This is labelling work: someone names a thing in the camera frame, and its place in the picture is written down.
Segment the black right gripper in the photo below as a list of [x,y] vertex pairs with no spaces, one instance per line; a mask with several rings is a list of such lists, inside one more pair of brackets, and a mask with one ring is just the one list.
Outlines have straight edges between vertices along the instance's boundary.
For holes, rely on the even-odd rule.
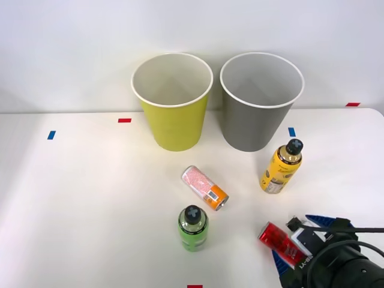
[[[335,232],[331,229],[336,228],[352,228],[350,220],[340,217],[326,217],[321,215],[306,215],[309,224],[305,224],[308,228],[306,232],[312,232],[319,237],[352,237],[352,232]],[[273,260],[280,276],[280,284],[283,288],[294,287],[318,287],[319,285],[314,281],[314,275],[311,278],[311,285],[307,283],[309,265],[313,256],[308,256],[304,260],[292,267],[280,255],[272,250]]]

